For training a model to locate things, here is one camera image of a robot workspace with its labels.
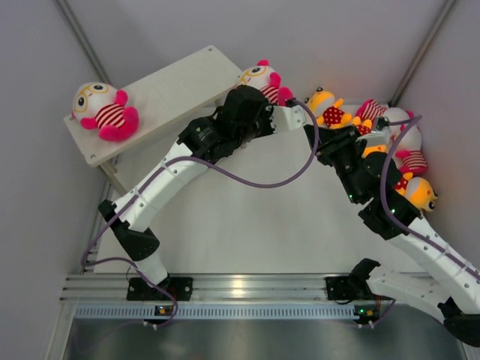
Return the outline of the pink panda plush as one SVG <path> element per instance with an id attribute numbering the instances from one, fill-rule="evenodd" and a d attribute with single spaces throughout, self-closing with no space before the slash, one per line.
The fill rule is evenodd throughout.
<path id="1" fill-rule="evenodd" d="M 402 173 L 420 176 L 427 171 L 428 163 L 422 152 L 422 134 L 417 125 L 403 136 L 394 151 L 393 158 Z"/>
<path id="2" fill-rule="evenodd" d="M 105 82 L 81 85 L 73 98 L 71 115 L 88 131 L 97 131 L 103 141 L 119 143 L 131 138 L 140 126 L 128 93 Z"/>
<path id="3" fill-rule="evenodd" d="M 270 104 L 285 106 L 294 98 L 290 88 L 282 85 L 281 75 L 270 65 L 268 59 L 258 61 L 239 77 L 237 86 L 250 86 L 258 89 Z"/>

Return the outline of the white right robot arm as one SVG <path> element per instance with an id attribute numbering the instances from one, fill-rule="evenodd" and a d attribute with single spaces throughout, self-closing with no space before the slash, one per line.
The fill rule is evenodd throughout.
<path id="1" fill-rule="evenodd" d="M 431 317 L 459 341 L 479 346 L 479 270 L 461 256 L 429 224 L 411 201 L 394 186 L 401 173 L 390 154 L 364 156 L 364 142 L 354 127 L 304 132 L 317 160 L 333 167 L 349 201 L 362 204 L 364 225 L 402 250 L 433 279 L 433 283 L 390 271 L 363 259 L 349 274 L 349 286 L 359 298 L 385 296 Z"/>

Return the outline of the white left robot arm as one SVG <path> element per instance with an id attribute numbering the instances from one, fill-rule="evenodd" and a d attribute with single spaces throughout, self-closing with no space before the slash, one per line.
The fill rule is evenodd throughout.
<path id="1" fill-rule="evenodd" d="M 191 120 L 163 160 L 129 193 L 99 206 L 106 225 L 128 259 L 146 278 L 152 299 L 164 298 L 169 273 L 161 261 L 160 242 L 149 226 L 156 214 L 209 165 L 227 158 L 249 140 L 272 135 L 277 101 L 259 89 L 240 85 L 211 115 Z"/>

